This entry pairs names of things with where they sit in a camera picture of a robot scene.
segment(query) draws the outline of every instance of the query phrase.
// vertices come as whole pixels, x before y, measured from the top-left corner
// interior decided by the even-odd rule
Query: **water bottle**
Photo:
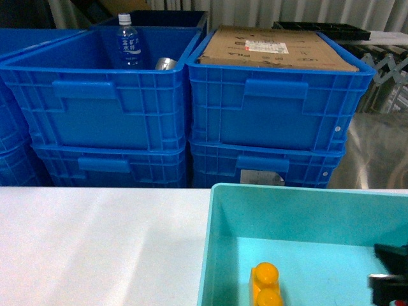
[[[142,50],[138,31],[132,27],[130,14],[119,14],[120,29],[117,32],[120,59],[124,69],[143,69]]]

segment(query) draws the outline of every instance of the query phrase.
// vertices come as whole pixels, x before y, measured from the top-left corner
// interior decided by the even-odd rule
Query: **cardboard box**
[[[358,71],[314,32],[221,26],[202,64]]]

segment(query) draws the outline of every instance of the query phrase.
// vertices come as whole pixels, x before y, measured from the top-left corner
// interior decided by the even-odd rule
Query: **white table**
[[[210,190],[0,188],[0,305],[196,305]]]

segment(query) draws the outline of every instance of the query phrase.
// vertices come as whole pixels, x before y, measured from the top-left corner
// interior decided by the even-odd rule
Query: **crate grid pattern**
[[[56,97],[53,105],[46,105],[43,98],[47,91],[53,90],[52,82],[64,80],[65,74],[43,73],[41,77],[46,78],[45,82],[37,80],[32,71],[10,71],[8,75],[6,84],[18,97],[18,102],[29,123],[33,142],[44,145],[65,145],[58,133],[46,132],[56,130],[52,115],[66,112],[67,106],[64,98]],[[184,130],[179,127],[178,123],[182,122],[184,117],[182,99],[179,98],[182,94],[182,81],[176,76],[171,76],[169,86],[163,87],[157,80],[157,76],[136,74],[137,84],[117,86],[116,98],[123,115],[143,118],[148,139],[147,150],[177,150],[185,142]],[[106,82],[115,83],[114,74],[106,73],[105,79]],[[129,95],[129,92],[137,92],[136,94],[140,97],[141,103],[137,106],[139,110],[132,110],[129,103],[124,102],[123,95]],[[173,98],[173,103],[168,103],[168,100],[165,99],[167,96]]]
[[[271,149],[342,152],[347,129],[375,71],[319,34],[359,71],[199,64],[213,33],[187,61],[192,139]]]
[[[12,92],[0,79],[0,154],[29,139],[28,127]]]
[[[194,158],[194,187],[211,187],[218,182],[240,182],[239,156],[289,160],[289,171],[280,173],[286,186],[325,188],[343,154],[329,156],[290,150],[273,150],[191,142]]]
[[[78,187],[89,184],[89,187],[102,187],[92,180],[89,169],[81,169],[80,158],[95,160],[114,160],[129,163],[131,182],[125,187],[185,187],[186,161],[185,152],[149,154],[144,151],[125,150],[61,150],[47,146],[33,146],[37,155],[44,161],[56,186]]]
[[[40,176],[45,173],[34,168],[39,162],[27,142],[0,154],[0,186],[42,186]]]
[[[234,86],[236,88],[243,87],[243,82],[231,82],[225,81],[229,77],[225,77],[224,74],[228,71],[228,74],[233,73],[232,69],[218,68],[217,66],[211,68],[201,68],[205,70],[205,77],[203,79],[200,76],[192,74],[191,83],[193,87],[193,139],[201,140],[207,143],[222,143],[221,131],[225,126],[222,126],[224,122],[222,120],[226,112],[242,111],[244,109],[244,101],[233,103],[231,106],[230,97],[223,93],[224,86]],[[214,74],[214,70],[219,70],[219,80],[211,80],[211,75]],[[252,71],[248,74],[249,78],[257,78],[259,74],[256,71]],[[341,152],[344,143],[347,140],[347,128],[353,118],[354,111],[363,92],[361,89],[356,88],[361,80],[355,80],[357,76],[347,76],[347,80],[344,83],[344,79],[338,75],[328,76],[332,79],[331,84],[327,87],[320,87],[318,85],[309,86],[309,92],[323,91],[323,95],[327,96],[328,101],[331,101],[333,95],[341,96],[341,102],[337,103],[338,108],[336,110],[330,110],[330,102],[323,104],[323,108],[319,111],[313,110],[311,106],[312,101],[306,101],[302,105],[302,115],[318,117],[319,125],[314,137],[313,144],[308,149],[314,152]],[[293,75],[294,79],[298,79],[299,82],[306,82],[310,76],[306,74]],[[212,86],[216,86],[217,90],[212,90]],[[347,101],[353,99],[356,103],[352,107],[344,109],[347,105]],[[218,121],[218,126],[214,126],[212,123]],[[319,141],[320,131],[327,125],[330,126],[330,141]]]

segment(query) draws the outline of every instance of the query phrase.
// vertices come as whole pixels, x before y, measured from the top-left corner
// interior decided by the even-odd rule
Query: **metal can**
[[[177,61],[170,59],[169,57],[160,57],[156,63],[155,70],[171,70],[177,65]]]

